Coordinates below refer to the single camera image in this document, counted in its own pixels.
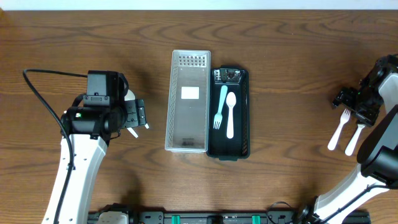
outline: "white plastic utensil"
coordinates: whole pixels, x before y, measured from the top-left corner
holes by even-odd
[[[223,120],[223,115],[221,114],[225,102],[225,97],[226,97],[226,92],[228,90],[228,87],[226,85],[223,85],[221,87],[221,92],[220,92],[220,102],[218,103],[218,111],[217,114],[214,115],[214,124],[213,124],[213,129],[219,129],[221,126],[221,121]]]
[[[330,142],[328,144],[328,149],[329,150],[334,150],[335,149],[335,147],[337,145],[338,138],[340,137],[341,130],[343,129],[344,124],[349,121],[349,116],[350,115],[351,115],[351,111],[345,109],[343,114],[341,115],[340,124],[338,125],[335,133],[331,137]]]
[[[353,138],[347,145],[346,152],[345,152],[347,156],[350,156],[353,154],[356,142],[358,141],[358,138],[359,138],[359,134],[361,134],[361,131],[363,128],[365,128],[365,124],[358,124],[358,128],[356,129]]]
[[[226,104],[228,105],[229,108],[229,113],[228,113],[228,123],[226,127],[226,137],[231,139],[234,137],[234,116],[233,116],[233,108],[236,104],[236,96],[235,93],[230,92],[226,96]]]

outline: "spoon handle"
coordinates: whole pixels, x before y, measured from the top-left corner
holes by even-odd
[[[233,116],[233,107],[228,107],[229,108],[229,113],[228,113],[228,123],[226,127],[226,137],[231,139],[234,137],[234,116]]]

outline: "spoon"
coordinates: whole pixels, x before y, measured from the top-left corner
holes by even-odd
[[[226,96],[226,104],[229,108],[228,123],[227,123],[227,127],[226,127],[226,137],[231,139],[234,137],[233,108],[236,104],[236,97],[233,92],[228,93],[228,95]]]

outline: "black container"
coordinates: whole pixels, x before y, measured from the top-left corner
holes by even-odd
[[[240,78],[232,77],[232,71],[240,72]],[[215,77],[224,77],[218,82]],[[228,87],[227,95],[233,92],[236,96],[236,104],[233,107],[234,136],[226,137],[229,108],[224,101],[221,114],[223,119],[219,129],[213,129],[215,114],[218,111],[221,87]],[[250,112],[249,112],[249,73],[238,67],[225,66],[214,68],[210,73],[210,110],[207,155],[220,160],[236,161],[245,159],[250,155]]]

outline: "table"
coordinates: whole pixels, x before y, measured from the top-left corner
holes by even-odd
[[[358,86],[381,56],[397,53],[395,11],[36,11],[0,18],[0,223],[39,223],[60,158],[60,130],[25,84],[22,70],[123,72],[145,99],[150,129],[111,141],[91,201],[167,211],[293,207],[333,188],[356,163],[344,149],[356,128],[327,144],[342,108],[331,99]],[[251,156],[222,162],[164,150],[173,49],[210,50],[212,67],[249,70]],[[32,73],[61,114],[86,81]],[[364,130],[359,144],[370,133]],[[373,223],[395,223],[397,192],[362,208]]]

